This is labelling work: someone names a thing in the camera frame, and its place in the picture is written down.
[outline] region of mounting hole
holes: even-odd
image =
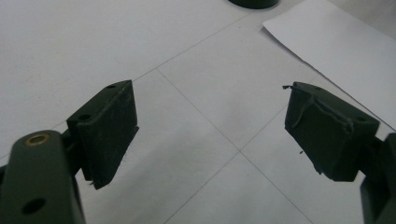
[[[356,119],[357,119],[358,121],[361,121],[361,122],[366,121],[366,119],[365,119],[365,118],[362,118],[362,117],[357,117]]]
[[[47,133],[39,133],[26,139],[24,144],[28,147],[39,146],[50,140],[50,135]]]
[[[91,115],[81,115],[78,118],[79,119],[89,119],[91,117]]]
[[[34,199],[32,201],[30,201],[29,203],[27,203],[23,208],[22,208],[22,212],[25,215],[32,215],[38,211],[40,211],[44,205],[46,205],[46,200],[43,198],[38,198],[38,199]]]

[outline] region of dark green plastic part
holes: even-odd
[[[49,136],[48,140],[26,146],[27,139],[39,134]],[[31,133],[14,144],[1,189],[0,211],[0,223],[4,224],[85,223],[59,133]]]
[[[86,178],[96,189],[109,184],[138,131],[132,81],[102,89],[67,125],[86,156],[88,166],[82,166]]]
[[[378,120],[319,87],[294,82],[291,89],[286,130],[319,173],[353,181],[361,150],[375,140]]]
[[[366,224],[388,224],[396,220],[396,133],[388,135],[378,153],[385,178],[375,183],[366,177],[361,184]]]
[[[230,0],[230,2],[240,7],[263,9],[274,6],[278,0]]]

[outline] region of white paper sheet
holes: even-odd
[[[396,41],[325,0],[263,23],[284,46],[396,128]]]

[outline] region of dark green cylindrical object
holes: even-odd
[[[262,9],[274,6],[278,0],[229,0],[230,2],[240,6],[252,9]]]

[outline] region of white table surface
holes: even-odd
[[[88,223],[362,223],[363,175],[318,175],[284,130],[293,81],[364,109],[262,28],[299,2],[3,1],[0,164],[19,137],[63,132],[132,79],[140,130],[116,177],[96,191],[78,174]],[[396,39],[394,1],[332,2]]]

